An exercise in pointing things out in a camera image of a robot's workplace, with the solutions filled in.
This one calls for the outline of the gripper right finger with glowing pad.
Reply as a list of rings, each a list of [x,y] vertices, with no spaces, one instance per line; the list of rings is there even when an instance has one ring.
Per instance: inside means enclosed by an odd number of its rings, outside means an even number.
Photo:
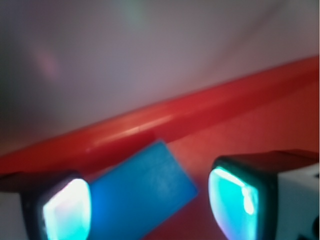
[[[317,240],[319,175],[307,150],[219,156],[208,177],[215,221],[229,240]]]

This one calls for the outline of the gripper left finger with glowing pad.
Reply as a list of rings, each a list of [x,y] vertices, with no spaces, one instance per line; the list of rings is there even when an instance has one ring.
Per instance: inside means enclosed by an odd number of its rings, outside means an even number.
[[[77,172],[0,176],[2,240],[86,240],[90,229],[90,186]]]

